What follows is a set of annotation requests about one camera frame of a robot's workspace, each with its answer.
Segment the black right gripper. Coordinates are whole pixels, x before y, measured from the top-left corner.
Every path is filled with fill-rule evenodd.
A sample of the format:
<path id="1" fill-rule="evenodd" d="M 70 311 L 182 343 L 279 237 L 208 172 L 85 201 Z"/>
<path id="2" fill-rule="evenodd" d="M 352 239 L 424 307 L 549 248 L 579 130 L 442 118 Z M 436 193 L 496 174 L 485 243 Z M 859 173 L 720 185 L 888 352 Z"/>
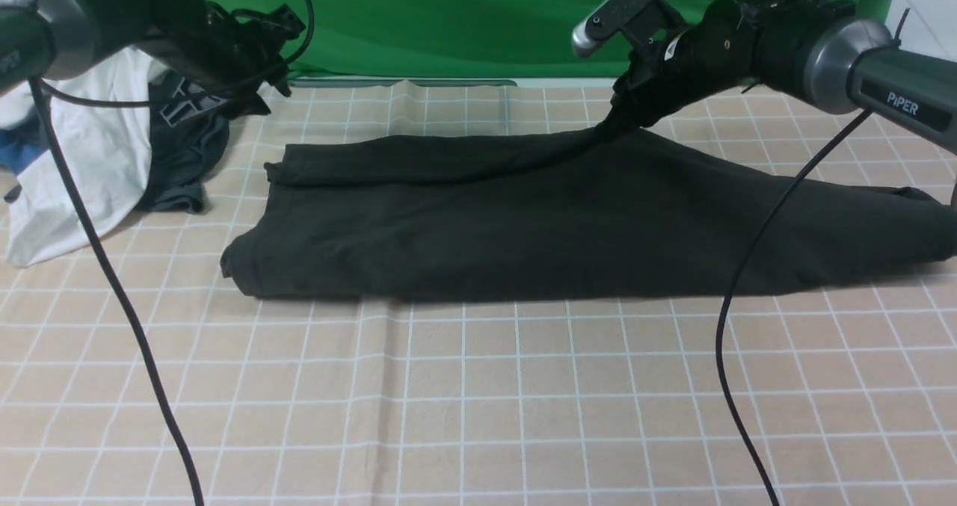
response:
<path id="1" fill-rule="evenodd" d="M 697 25 L 672 31 L 647 51 L 632 50 L 613 84 L 611 108 L 596 125 L 616 138 L 756 76 L 755 47 L 768 0 L 718 0 Z"/>

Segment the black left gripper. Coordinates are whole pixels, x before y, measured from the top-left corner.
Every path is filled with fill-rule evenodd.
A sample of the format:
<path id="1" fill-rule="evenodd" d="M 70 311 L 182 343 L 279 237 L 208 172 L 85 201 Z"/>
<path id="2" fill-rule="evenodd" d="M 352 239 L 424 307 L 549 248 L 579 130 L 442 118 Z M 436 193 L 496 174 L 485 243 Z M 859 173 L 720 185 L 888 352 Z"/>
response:
<path id="1" fill-rule="evenodd" d="M 266 81 L 289 94 L 289 67 L 280 51 L 307 25 L 288 5 L 272 12 L 229 12 L 208 0 L 153 0 L 153 26 L 137 47 L 189 80 L 164 80 L 159 98 L 203 96 L 159 108 L 165 125 L 176 127 L 225 104 L 215 95 L 243 95 Z M 214 95 L 204 94 L 204 90 Z"/>

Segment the gray right robot arm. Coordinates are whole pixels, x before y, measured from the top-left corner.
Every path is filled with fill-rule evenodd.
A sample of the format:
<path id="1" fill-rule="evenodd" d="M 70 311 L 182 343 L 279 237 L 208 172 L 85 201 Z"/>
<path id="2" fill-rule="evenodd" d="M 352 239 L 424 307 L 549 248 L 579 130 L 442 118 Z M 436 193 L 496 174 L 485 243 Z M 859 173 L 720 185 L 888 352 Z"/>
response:
<path id="1" fill-rule="evenodd" d="M 746 81 L 827 114 L 871 111 L 955 152 L 955 64 L 900 48 L 848 1 L 718 0 L 635 53 L 599 128 L 616 136 Z"/>

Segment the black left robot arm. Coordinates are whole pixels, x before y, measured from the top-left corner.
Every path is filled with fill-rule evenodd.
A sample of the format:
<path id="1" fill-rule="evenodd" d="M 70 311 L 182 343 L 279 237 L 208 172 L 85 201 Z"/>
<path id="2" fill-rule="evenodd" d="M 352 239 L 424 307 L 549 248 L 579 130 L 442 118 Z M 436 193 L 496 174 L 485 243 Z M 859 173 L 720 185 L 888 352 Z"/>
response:
<path id="1" fill-rule="evenodd" d="M 1 0 L 2 93 L 39 77 L 53 97 L 94 108 L 137 102 L 82 99 L 52 87 L 132 47 L 182 75 L 174 93 L 144 101 L 170 127 L 227 108 L 266 115 L 262 83 L 290 96 L 289 67 L 313 39 L 313 2 L 304 19 L 284 5 L 270 13 L 227 11 L 209 0 Z"/>

